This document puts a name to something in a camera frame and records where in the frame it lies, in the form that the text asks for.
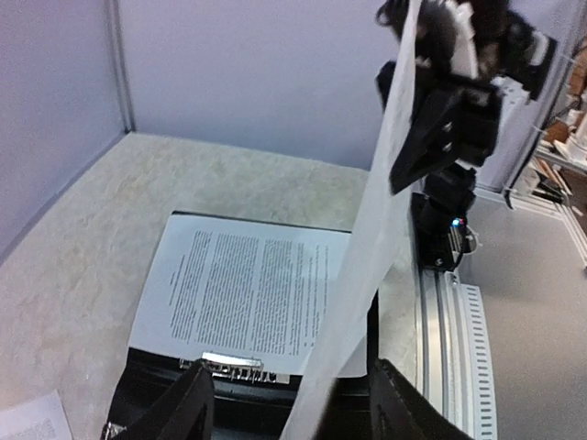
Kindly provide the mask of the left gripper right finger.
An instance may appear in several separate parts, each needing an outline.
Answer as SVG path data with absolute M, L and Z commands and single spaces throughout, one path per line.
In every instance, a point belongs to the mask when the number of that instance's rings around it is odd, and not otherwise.
M 377 358 L 369 378 L 372 439 L 471 440 L 388 359 Z

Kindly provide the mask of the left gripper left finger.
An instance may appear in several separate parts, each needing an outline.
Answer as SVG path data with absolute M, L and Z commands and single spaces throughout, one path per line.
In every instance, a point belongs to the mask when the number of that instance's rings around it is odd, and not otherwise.
M 174 380 L 138 365 L 125 367 L 116 385 L 104 439 L 210 439 L 215 390 L 201 360 Z

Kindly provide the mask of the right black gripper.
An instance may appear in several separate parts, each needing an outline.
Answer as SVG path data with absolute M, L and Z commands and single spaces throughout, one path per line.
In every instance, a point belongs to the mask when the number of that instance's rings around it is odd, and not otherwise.
M 382 66 L 376 83 L 393 195 L 459 160 L 480 167 L 493 154 L 503 102 L 498 87 L 430 68 L 399 71 L 393 61 Z

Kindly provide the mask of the black file folder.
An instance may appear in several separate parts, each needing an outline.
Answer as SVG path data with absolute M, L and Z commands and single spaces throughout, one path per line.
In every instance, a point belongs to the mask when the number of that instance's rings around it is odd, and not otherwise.
M 192 361 L 201 360 L 215 389 L 215 428 L 227 437 L 278 437 L 293 406 L 302 375 L 275 376 L 252 359 L 206 354 L 193 360 L 151 354 L 128 345 L 125 367 L 138 365 L 175 380 Z

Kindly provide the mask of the printed paper sheet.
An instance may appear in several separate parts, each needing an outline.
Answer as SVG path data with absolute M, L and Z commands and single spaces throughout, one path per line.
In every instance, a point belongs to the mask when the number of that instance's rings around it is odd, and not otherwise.
M 300 376 L 328 306 L 347 232 L 175 212 L 150 265 L 128 344 L 193 360 L 252 359 Z
M 411 126 L 415 94 L 415 36 L 421 4 L 408 7 L 393 80 L 371 172 L 349 245 L 334 283 L 315 346 L 308 357 L 283 439 L 316 433 L 338 373 L 366 333 L 366 318 L 381 281 L 399 255 L 410 204 L 407 191 L 393 190 L 389 174 Z

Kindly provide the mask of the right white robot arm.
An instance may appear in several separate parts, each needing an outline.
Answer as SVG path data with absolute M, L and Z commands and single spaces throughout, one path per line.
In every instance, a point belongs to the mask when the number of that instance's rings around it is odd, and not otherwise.
M 424 1 L 415 22 L 410 127 L 391 167 L 411 198 L 422 269 L 452 271 L 471 251 L 476 170 L 516 110 L 540 96 L 557 43 L 505 1 Z

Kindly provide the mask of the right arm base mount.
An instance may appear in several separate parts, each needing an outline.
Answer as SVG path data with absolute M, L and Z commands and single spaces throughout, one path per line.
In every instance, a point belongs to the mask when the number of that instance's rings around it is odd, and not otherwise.
M 454 271 L 477 247 L 465 214 L 451 212 L 422 193 L 412 195 L 411 216 L 421 270 Z

